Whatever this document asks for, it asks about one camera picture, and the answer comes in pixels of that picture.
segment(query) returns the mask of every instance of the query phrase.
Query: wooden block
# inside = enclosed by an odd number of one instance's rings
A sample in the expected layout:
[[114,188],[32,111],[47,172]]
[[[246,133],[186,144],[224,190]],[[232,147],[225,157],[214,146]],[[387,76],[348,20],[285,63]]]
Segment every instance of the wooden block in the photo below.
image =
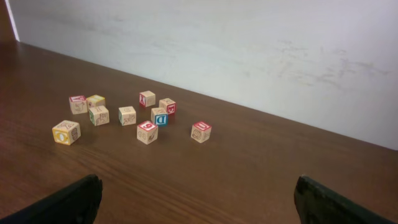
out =
[[87,113],[87,101],[85,96],[69,97],[69,105],[73,114]]
[[88,107],[105,106],[105,98],[102,96],[94,95],[87,98]]
[[109,111],[104,106],[96,106],[89,109],[90,120],[94,126],[109,123]]
[[152,108],[150,112],[150,119],[152,120],[152,123],[158,125],[159,127],[163,127],[167,125],[169,115],[164,108]]
[[192,125],[191,137],[197,142],[204,142],[210,138],[211,126],[204,123],[203,121],[199,121],[196,124]]
[[137,125],[137,139],[145,144],[150,144],[157,139],[158,127],[150,121]]
[[148,106],[153,106],[155,105],[155,93],[151,91],[145,91],[142,93],[139,93],[139,104],[140,106],[146,108]]
[[132,106],[125,106],[119,108],[119,121],[122,124],[122,126],[135,124],[136,118],[137,114]]
[[77,122],[65,120],[52,128],[52,134],[56,143],[70,146],[81,136],[80,125]]
[[159,100],[159,107],[164,108],[168,115],[175,115],[175,112],[177,111],[176,102],[170,98]]

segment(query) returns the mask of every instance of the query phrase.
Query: wooden table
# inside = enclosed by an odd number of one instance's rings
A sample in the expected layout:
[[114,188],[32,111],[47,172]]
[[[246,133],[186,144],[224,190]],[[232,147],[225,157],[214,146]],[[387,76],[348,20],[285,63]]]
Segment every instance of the wooden table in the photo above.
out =
[[[104,182],[96,223],[299,223],[301,174],[398,222],[398,152],[25,44],[0,45],[0,218],[91,173]],[[118,108],[150,119],[139,92],[177,114],[146,146]],[[111,122],[72,115],[68,97],[106,97]],[[51,128],[80,123],[71,146]],[[213,126],[190,138],[192,124]]]

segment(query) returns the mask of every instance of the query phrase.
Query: table surface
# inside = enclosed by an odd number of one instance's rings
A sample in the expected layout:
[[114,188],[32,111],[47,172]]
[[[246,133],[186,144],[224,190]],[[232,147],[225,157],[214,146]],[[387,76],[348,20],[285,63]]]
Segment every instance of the table surface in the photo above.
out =
[[[150,119],[139,92],[178,104],[145,145],[118,108]],[[68,97],[106,98],[110,123],[72,115]],[[80,123],[71,146],[53,140]],[[212,125],[202,144],[192,124]],[[97,174],[96,223],[299,223],[293,193],[302,174],[398,222],[398,152],[25,44],[0,45],[0,218]]]

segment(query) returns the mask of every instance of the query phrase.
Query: letter on block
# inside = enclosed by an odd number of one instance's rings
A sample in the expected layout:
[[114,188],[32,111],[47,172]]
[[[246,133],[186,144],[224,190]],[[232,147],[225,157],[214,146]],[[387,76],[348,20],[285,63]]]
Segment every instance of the letter on block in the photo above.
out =
[[87,101],[85,96],[69,97],[69,105],[73,114],[87,113]]
[[192,126],[191,137],[202,143],[210,138],[211,126],[204,123],[203,121],[199,121]]
[[159,107],[164,108],[168,115],[175,115],[177,104],[170,98],[159,100]]
[[151,91],[145,91],[142,93],[139,93],[139,104],[140,106],[146,108],[148,106],[155,105],[155,93]]
[[152,120],[152,123],[158,125],[159,127],[163,127],[167,125],[169,116],[166,110],[163,108],[152,108],[150,112],[150,119]]
[[109,111],[104,106],[90,108],[90,120],[94,126],[109,123]]
[[132,106],[125,106],[119,108],[119,120],[122,126],[135,124],[136,123],[137,114],[135,109]]
[[52,128],[52,134],[56,143],[70,146],[81,136],[80,125],[77,122],[65,120]]
[[105,98],[102,96],[94,95],[87,98],[88,107],[105,106]]
[[137,139],[145,144],[150,144],[157,139],[158,127],[150,121],[145,121],[137,126]]

